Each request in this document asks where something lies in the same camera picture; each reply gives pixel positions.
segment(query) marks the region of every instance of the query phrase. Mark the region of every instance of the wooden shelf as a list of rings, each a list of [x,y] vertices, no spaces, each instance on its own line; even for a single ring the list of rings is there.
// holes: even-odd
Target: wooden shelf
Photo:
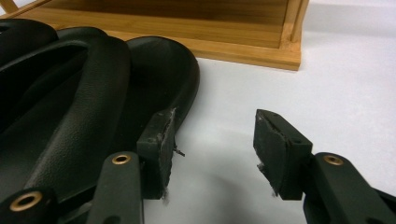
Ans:
[[[306,4],[307,0],[41,0],[2,18],[42,21],[56,29],[94,26],[123,40],[160,35],[184,44],[197,57],[298,70]]]

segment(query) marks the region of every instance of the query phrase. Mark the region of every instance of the brass insert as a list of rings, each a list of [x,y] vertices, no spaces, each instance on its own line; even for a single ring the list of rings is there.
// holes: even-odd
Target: brass insert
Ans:
[[[42,198],[43,195],[39,191],[25,193],[12,202],[9,209],[14,212],[21,212],[35,206]]]
[[[119,156],[116,156],[115,158],[113,158],[112,161],[116,165],[122,165],[122,164],[127,163],[130,160],[131,160],[131,157],[128,155],[119,155]]]
[[[344,162],[340,158],[335,157],[335,156],[327,155],[327,156],[324,156],[323,158],[326,162],[328,162],[329,164],[332,164],[332,165],[344,164]]]

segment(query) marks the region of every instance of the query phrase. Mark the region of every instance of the white table surface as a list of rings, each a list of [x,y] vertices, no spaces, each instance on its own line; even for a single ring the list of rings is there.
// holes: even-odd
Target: white table surface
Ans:
[[[181,129],[169,203],[145,201],[147,224],[306,223],[256,165],[257,108],[282,115],[340,154],[377,189],[396,195],[396,2],[311,0],[303,62],[290,72],[198,59],[201,86]]]

